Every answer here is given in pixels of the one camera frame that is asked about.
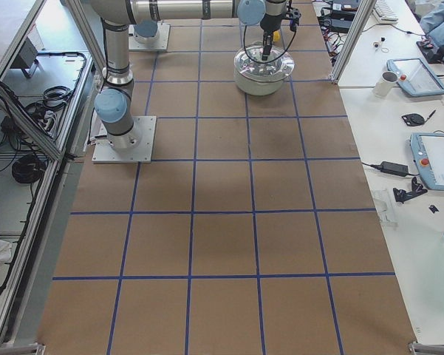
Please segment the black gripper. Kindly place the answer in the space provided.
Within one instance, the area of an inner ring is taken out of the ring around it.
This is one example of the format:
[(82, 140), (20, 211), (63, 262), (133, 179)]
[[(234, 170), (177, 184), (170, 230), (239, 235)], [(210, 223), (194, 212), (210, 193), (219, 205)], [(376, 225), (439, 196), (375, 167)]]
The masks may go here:
[(301, 13), (298, 8), (289, 7), (286, 12), (286, 19), (291, 23), (299, 23), (301, 19)]
[(260, 22), (263, 32), (262, 61), (267, 61), (272, 50), (273, 33), (281, 26), (287, 12), (286, 0), (265, 0), (265, 15)]

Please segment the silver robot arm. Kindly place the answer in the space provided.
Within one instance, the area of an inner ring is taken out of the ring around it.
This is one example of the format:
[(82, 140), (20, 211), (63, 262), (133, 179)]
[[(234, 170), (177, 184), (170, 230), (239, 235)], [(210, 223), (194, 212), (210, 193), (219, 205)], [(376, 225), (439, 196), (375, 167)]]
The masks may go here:
[(164, 53), (129, 53), (132, 113), (157, 118), (152, 157), (161, 161), (274, 159), (268, 148), (295, 118), (292, 89), (248, 95), (234, 81), (247, 46), (235, 19), (180, 20)]
[[(290, 22), (290, 30), (296, 33), (300, 23), (301, 13), (290, 4), (281, 3), (280, 11), (274, 14), (268, 13), (268, 3), (265, 1), (245, 1), (236, 8), (236, 17), (245, 26), (259, 24), (263, 29), (263, 41), (268, 44), (276, 42), (277, 32), (283, 21)], [(156, 39), (158, 33), (158, 20), (144, 20), (134, 25), (134, 37), (141, 39)]]

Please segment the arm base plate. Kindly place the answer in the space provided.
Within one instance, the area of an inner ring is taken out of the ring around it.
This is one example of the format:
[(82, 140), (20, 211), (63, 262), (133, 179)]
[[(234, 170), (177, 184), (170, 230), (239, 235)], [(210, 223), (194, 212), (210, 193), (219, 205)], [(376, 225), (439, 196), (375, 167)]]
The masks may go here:
[(154, 26), (129, 26), (129, 50), (131, 52), (166, 52), (168, 49), (171, 25), (157, 23)]
[(108, 135), (103, 123), (95, 140), (94, 163), (150, 163), (157, 124), (155, 116), (134, 116), (131, 131), (122, 136)]

